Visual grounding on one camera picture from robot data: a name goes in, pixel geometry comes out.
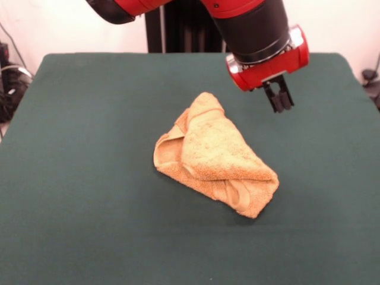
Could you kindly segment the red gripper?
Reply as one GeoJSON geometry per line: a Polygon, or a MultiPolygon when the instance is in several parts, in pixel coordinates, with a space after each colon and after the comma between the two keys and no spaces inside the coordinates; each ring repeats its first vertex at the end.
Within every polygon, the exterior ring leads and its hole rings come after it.
{"type": "Polygon", "coordinates": [[[275,113],[281,113],[281,104],[286,110],[294,106],[283,74],[291,74],[309,63],[309,48],[302,28],[299,25],[292,26],[289,35],[290,40],[287,46],[267,61],[247,65],[239,63],[233,54],[226,56],[227,69],[234,83],[242,91],[263,86],[275,113]],[[268,83],[277,77],[279,77],[278,86],[280,87],[278,94],[268,83]]]}

